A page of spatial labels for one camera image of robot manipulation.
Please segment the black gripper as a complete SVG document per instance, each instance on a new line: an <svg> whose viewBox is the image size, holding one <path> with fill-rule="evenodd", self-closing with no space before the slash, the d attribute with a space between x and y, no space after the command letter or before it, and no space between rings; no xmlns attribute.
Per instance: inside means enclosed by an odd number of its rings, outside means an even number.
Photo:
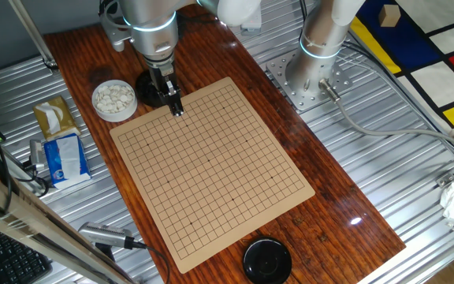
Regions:
<svg viewBox="0 0 454 284"><path fill-rule="evenodd" d="M162 59L145 57L153 86L148 86L146 97L151 105L167 105L171 114L180 117L184 108L177 84L174 57Z"/></svg>

